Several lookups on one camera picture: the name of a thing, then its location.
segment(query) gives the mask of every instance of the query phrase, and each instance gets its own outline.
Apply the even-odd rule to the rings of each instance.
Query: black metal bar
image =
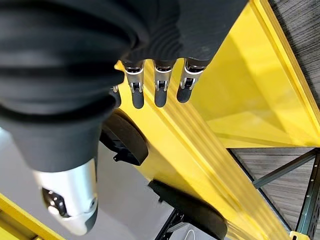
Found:
[[[172,234],[174,233],[174,231],[169,231],[170,228],[182,223],[183,218],[184,218],[184,215],[181,212],[179,212],[177,209],[174,209],[154,240],[169,240]]]
[[[317,153],[317,148],[312,149],[311,151],[306,152],[305,154],[297,157],[296,159],[288,162],[287,164],[279,167],[278,169],[268,173],[267,175],[253,181],[253,185],[256,189],[263,187],[264,185],[272,182],[273,180],[278,179],[279,177],[291,172],[292,170],[302,166],[303,164],[313,160]]]
[[[254,177],[250,174],[250,172],[247,170],[247,168],[238,159],[238,156],[233,152],[233,150],[227,149],[227,151],[233,157],[233,159],[236,161],[236,163],[239,165],[239,167],[244,171],[244,173],[247,175],[247,177],[253,182],[255,180]],[[272,208],[272,210],[275,212],[275,214],[278,216],[278,218],[281,220],[283,225],[285,225],[289,231],[292,231],[293,230],[292,227],[289,225],[287,220],[282,216],[282,214],[279,212],[279,210],[276,208],[276,206],[273,204],[273,202],[269,199],[269,197],[266,195],[266,193],[261,188],[259,188],[258,191],[260,192],[262,197],[265,199],[265,201],[269,204],[269,206]]]
[[[316,154],[295,231],[314,239],[320,213],[320,153]]]

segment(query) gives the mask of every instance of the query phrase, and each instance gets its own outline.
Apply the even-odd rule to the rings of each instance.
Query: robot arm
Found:
[[[192,89],[247,0],[3,0],[0,126],[32,169],[48,211],[76,235],[98,211],[102,122],[119,106],[125,67],[142,108],[143,62],[153,59],[155,104],[185,58],[177,99]]]

